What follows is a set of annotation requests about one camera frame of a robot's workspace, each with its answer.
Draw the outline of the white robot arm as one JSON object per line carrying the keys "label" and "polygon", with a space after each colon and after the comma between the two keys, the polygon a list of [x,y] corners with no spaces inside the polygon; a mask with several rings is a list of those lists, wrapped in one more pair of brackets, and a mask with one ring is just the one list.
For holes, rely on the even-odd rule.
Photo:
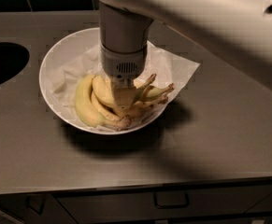
{"label": "white robot arm", "polygon": [[272,0],[98,0],[102,64],[116,105],[128,106],[152,21],[272,90]]}

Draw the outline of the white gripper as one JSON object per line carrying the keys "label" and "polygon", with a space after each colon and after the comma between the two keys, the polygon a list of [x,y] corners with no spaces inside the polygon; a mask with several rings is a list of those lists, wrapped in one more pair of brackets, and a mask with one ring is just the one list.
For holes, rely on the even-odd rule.
{"label": "white gripper", "polygon": [[119,52],[101,45],[101,63],[110,80],[114,105],[129,108],[136,98],[133,79],[139,77],[145,68],[147,46],[132,52]]}

